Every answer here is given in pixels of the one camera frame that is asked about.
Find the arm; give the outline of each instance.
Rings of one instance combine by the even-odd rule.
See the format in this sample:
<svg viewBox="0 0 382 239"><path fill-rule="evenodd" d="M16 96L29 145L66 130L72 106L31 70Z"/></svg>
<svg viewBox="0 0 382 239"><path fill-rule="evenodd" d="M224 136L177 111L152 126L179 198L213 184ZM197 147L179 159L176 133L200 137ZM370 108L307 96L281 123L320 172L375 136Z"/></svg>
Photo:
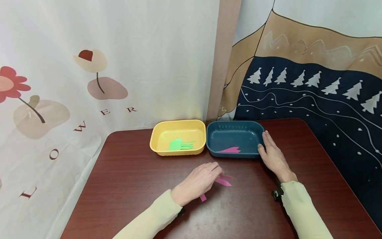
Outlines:
<svg viewBox="0 0 382 239"><path fill-rule="evenodd" d="M320 215L316 211L305 187L298 182L281 150L268 131L263 133L266 147L259 144L258 149L264 164L276 174L284 191L283 206L290 217L300 239L333 239Z"/></svg>
<svg viewBox="0 0 382 239"><path fill-rule="evenodd" d="M113 239L153 238L175 219L181 209L182 207L172 199L169 189L118 232Z"/></svg>
<svg viewBox="0 0 382 239"><path fill-rule="evenodd" d="M281 184L283 206L301 239L333 239L304 185L291 181Z"/></svg>
<svg viewBox="0 0 382 239"><path fill-rule="evenodd" d="M184 205L209 191L221 173L223 170L217 162L195 168L183 182L159 196L113 239L152 239L175 219Z"/></svg>

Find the sleeve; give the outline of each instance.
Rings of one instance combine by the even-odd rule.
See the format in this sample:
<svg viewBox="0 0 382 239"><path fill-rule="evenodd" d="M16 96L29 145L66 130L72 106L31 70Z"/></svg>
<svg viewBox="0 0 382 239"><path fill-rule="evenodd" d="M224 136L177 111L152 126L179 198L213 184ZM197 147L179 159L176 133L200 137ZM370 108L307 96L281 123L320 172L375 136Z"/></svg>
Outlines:
<svg viewBox="0 0 382 239"><path fill-rule="evenodd" d="M303 184L282 183L283 206L300 239L333 239Z"/></svg>
<svg viewBox="0 0 382 239"><path fill-rule="evenodd" d="M113 239L152 239L176 218L181 209L182 207L173 200L169 189Z"/></svg>

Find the person's right hand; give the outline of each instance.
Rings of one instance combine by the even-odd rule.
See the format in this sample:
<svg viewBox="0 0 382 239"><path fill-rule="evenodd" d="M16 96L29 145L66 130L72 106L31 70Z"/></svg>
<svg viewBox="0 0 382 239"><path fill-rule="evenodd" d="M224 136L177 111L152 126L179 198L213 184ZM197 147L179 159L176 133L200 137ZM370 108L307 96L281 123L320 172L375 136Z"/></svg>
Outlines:
<svg viewBox="0 0 382 239"><path fill-rule="evenodd" d="M171 196L177 204L184 206L209 191L222 173L217 162L202 164L171 191Z"/></svg>
<svg viewBox="0 0 382 239"><path fill-rule="evenodd" d="M257 147L264 164L276 174L281 183L290 181L297 182L296 174L290 170L284 154L277 147L267 130L262 133L262 137L267 151L265 151L261 144L258 144Z"/></svg>

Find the paper strip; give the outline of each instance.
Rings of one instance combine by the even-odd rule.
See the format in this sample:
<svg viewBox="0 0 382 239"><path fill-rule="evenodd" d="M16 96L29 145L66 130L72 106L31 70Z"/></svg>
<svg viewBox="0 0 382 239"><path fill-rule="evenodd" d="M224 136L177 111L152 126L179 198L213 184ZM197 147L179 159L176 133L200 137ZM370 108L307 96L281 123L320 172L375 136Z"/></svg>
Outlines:
<svg viewBox="0 0 382 239"><path fill-rule="evenodd" d="M228 186L228 187L232 186L228 181L221 179L219 177L215 180L215 182L217 182L218 184L222 184L224 186Z"/></svg>
<svg viewBox="0 0 382 239"><path fill-rule="evenodd" d="M228 175L220 175L216 180L215 182L219 183L219 184L222 184L224 186L232 186L228 181L222 179L222 177L225 177L225 178L231 178L231 179L235 179L235 177L231 177L231 176L228 176ZM207 197L206 195L202 194L200 196L200 200L202 200L202 202L206 201L207 200Z"/></svg>
<svg viewBox="0 0 382 239"><path fill-rule="evenodd" d="M202 200L202 202L206 201L207 200L206 195L202 194L200 196L200 200Z"/></svg>
<svg viewBox="0 0 382 239"><path fill-rule="evenodd" d="M237 179L237 178L235 178L235 177L232 177L232 176L228 176L228 175L220 175L219 176L221 179L224 179L224 180L227 180L227 179Z"/></svg>
<svg viewBox="0 0 382 239"><path fill-rule="evenodd" d="M239 147L231 147L231 148L227 148L225 150L221 150L221 151L218 151L218 152L222 152L222 153L238 153L240 152L241 150L238 150Z"/></svg>

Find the wooden table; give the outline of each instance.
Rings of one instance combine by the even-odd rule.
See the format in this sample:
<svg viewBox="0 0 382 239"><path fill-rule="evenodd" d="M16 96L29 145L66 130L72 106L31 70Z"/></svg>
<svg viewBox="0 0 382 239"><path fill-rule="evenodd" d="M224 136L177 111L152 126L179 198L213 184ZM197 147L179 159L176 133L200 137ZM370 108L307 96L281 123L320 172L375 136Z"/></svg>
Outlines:
<svg viewBox="0 0 382 239"><path fill-rule="evenodd" d="M381 238L379 230L337 171L309 127L299 119L260 121L307 188L334 238ZM112 133L100 153L62 239L112 238L165 190L200 164L217 161L232 187L214 184L185 206L155 238L297 238L282 205L270 192L277 187L261 160L196 156L161 157L150 150L152 130Z"/></svg>

